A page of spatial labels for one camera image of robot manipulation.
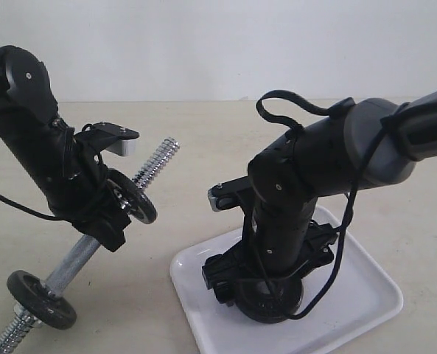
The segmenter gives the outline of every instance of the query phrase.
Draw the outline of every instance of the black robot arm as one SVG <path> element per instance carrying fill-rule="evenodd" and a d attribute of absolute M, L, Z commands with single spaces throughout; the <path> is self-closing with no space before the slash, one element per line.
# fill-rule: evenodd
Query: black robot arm
<path fill-rule="evenodd" d="M 144 223 L 156 218 L 142 191 L 102 161 L 105 149 L 126 156 L 138 136 L 104 122 L 74 135 L 58 114 L 44 64 L 27 50 L 0 47 L 1 139 L 46 196 L 53 214 L 110 251 L 125 242 L 123 230 L 130 223 L 126 204 L 135 205 L 133 215 Z"/>
<path fill-rule="evenodd" d="M 290 100 L 327 118 L 303 128 L 267 112 L 267 98 Z M 403 105 L 346 99 L 325 109 L 288 91 L 272 91 L 256 107 L 267 121 L 290 129 L 249 162 L 246 177 L 209 190 L 213 210 L 240 206 L 245 222 L 241 241 L 210 257 L 203 277 L 219 302 L 236 303 L 252 319 L 274 323 L 301 318 L 293 315 L 301 279 L 334 260 L 328 246 L 343 238 L 357 190 L 398 184 L 416 162 L 437 156 L 437 92 Z M 312 220 L 318 198 L 349 192 L 344 225 L 334 229 Z"/>

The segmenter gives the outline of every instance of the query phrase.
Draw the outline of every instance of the beige table surface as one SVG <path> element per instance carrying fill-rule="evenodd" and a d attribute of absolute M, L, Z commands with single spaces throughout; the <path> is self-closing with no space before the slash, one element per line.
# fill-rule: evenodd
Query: beige table surface
<path fill-rule="evenodd" d="M 288 105 L 276 108 L 305 125 L 314 119 Z M 182 148 L 147 191 L 158 220 L 149 226 L 133 222 L 126 245 L 114 254 L 100 249 L 68 287 L 76 325 L 67 331 L 33 330 L 16 352 L 197 354 L 169 278 L 171 259 L 240 226 L 240 211 L 213 213 L 206 191 L 243 176 L 247 162 L 284 129 L 261 120 L 254 104 L 244 101 L 65 103 L 60 112 L 77 130 L 104 120 L 139 131 L 134 156 L 104 153 L 109 166 L 128 175 L 163 138 L 175 137 Z M 1 140 L 0 192 L 48 212 L 42 194 Z M 345 198 L 320 203 L 340 217 Z M 437 159 L 420 163 L 404 184 L 360 193 L 350 230 L 399 284 L 405 307 L 335 352 L 437 353 Z M 67 223 L 42 221 L 0 203 L 0 331 L 13 317 L 5 285 L 9 274 L 24 269 L 47 276 L 79 236 Z"/>

